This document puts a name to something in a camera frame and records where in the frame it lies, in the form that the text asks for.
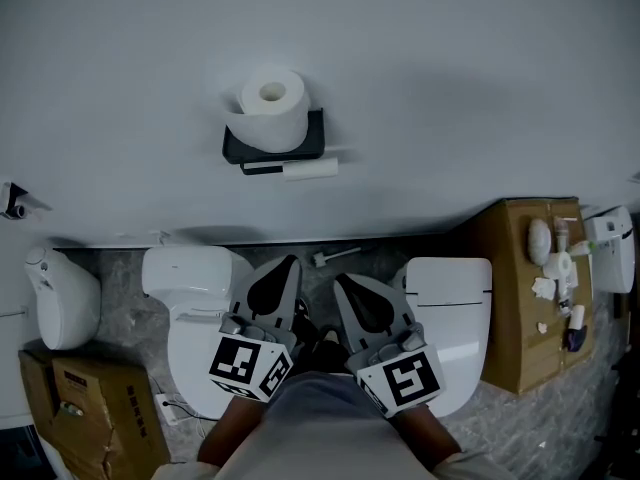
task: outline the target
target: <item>toilet tank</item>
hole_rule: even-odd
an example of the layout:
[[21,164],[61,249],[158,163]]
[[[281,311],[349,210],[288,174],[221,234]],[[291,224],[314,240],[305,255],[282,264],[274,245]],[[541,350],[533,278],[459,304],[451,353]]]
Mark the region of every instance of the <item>toilet tank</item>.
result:
[[144,255],[142,290],[169,308],[188,297],[228,300],[252,271],[247,260],[224,247],[155,247]]

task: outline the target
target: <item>cardboard box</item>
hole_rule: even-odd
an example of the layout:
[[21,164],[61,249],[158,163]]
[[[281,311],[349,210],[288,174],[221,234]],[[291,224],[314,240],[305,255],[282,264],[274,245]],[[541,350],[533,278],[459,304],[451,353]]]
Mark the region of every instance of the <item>cardboard box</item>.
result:
[[[491,330],[482,380],[512,393],[524,393],[589,357],[593,348],[591,276],[586,256],[575,259],[579,286],[573,303],[585,307],[587,339],[578,352],[563,347],[567,319],[559,315],[557,301],[536,298],[531,290],[542,268],[529,261],[527,236],[534,218],[547,222],[555,235],[553,217],[568,221],[569,243],[585,239],[577,199],[502,200],[472,217],[449,238],[460,257],[487,258],[493,266]],[[552,251],[555,251],[555,237]],[[540,334],[537,323],[547,324]]]
[[[38,433],[80,480],[148,480],[169,462],[144,369],[30,351],[20,365]],[[60,400],[83,416],[60,410]]]

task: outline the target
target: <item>marble floor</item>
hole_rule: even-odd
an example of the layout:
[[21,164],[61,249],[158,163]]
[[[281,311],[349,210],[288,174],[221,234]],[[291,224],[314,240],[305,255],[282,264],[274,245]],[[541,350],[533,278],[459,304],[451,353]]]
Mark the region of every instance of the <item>marble floor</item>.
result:
[[[318,327],[338,325],[332,278],[355,272],[389,281],[413,256],[437,255],[438,241],[428,238],[371,242],[369,252],[339,258],[316,269],[312,255],[331,253],[351,244],[238,247],[233,250],[254,266],[295,254],[303,262],[303,296]],[[141,250],[68,250],[70,259],[102,282],[102,322],[86,352],[134,361],[153,380],[154,391],[176,393],[169,373],[166,341],[169,314],[141,287]],[[443,419],[466,449],[484,450],[520,479],[575,479],[598,453],[593,437],[605,432],[616,374],[610,370],[622,355],[625,329],[613,319],[612,299],[596,294],[595,346],[592,357],[540,388],[520,397],[481,382],[471,400]],[[163,429],[174,461],[193,460],[201,438],[190,420]],[[203,422],[204,430],[212,424]]]

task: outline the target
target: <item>toilet paper holder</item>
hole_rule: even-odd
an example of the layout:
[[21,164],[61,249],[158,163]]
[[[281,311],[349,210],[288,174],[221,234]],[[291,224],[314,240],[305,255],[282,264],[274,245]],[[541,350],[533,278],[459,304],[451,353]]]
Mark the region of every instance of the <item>toilet paper holder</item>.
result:
[[293,151],[267,153],[247,146],[227,127],[222,144],[222,156],[231,165],[239,165],[246,176],[282,172],[282,162],[316,160],[324,154],[324,110],[311,110],[307,114],[309,128],[304,142]]

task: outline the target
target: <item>wall outlet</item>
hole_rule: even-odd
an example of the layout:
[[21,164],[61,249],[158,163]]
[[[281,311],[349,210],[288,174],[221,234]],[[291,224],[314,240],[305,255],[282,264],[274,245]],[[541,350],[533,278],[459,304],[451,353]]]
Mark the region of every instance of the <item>wall outlet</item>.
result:
[[167,420],[167,423],[174,427],[181,421],[186,421],[191,418],[186,412],[184,412],[180,407],[176,407],[175,405],[169,405],[169,403],[175,404],[173,400],[169,400],[167,395],[156,395],[156,402],[158,402],[158,406],[160,407],[160,411],[164,416],[164,419]]

